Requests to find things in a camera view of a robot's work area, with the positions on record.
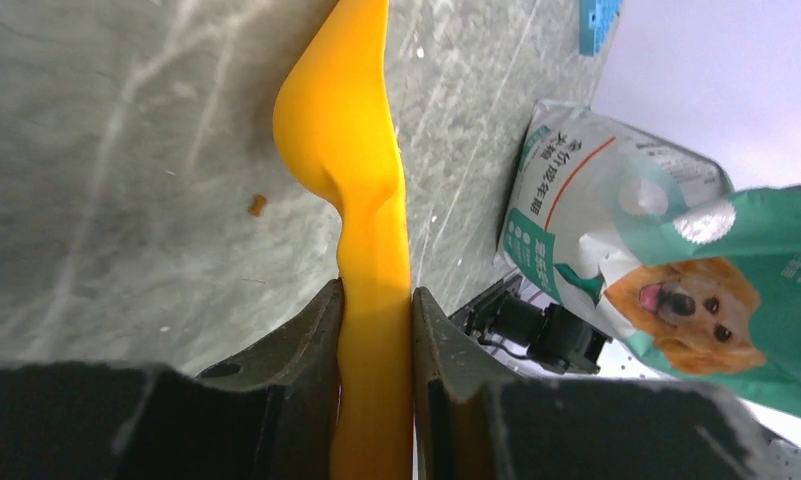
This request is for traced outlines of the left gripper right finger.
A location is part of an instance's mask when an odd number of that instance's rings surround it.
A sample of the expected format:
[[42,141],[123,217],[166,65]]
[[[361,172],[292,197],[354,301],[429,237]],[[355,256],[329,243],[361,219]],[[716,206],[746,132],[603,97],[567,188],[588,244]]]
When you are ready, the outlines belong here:
[[767,479],[761,426],[726,389],[662,380],[526,378],[412,299],[425,479]]

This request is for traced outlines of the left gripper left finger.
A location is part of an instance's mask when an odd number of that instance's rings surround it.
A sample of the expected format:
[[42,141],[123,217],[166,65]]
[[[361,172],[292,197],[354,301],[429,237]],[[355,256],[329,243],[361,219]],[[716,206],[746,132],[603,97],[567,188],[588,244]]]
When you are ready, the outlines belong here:
[[0,479],[325,479],[343,292],[196,376],[163,363],[0,363]]

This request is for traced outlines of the green pet food bag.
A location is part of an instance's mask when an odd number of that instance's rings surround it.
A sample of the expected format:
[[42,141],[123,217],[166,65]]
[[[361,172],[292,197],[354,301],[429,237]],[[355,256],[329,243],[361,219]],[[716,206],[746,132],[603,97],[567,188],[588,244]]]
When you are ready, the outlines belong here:
[[801,185],[597,114],[533,110],[499,250],[648,367],[801,418]]

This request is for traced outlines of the yellow plastic food scoop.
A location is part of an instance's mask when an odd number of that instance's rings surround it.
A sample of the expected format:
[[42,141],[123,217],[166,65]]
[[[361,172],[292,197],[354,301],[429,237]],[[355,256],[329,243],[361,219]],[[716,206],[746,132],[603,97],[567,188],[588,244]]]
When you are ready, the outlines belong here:
[[411,272],[404,170],[384,78],[388,17],[385,1],[338,2],[273,110],[287,168],[342,222],[333,479],[412,475]]

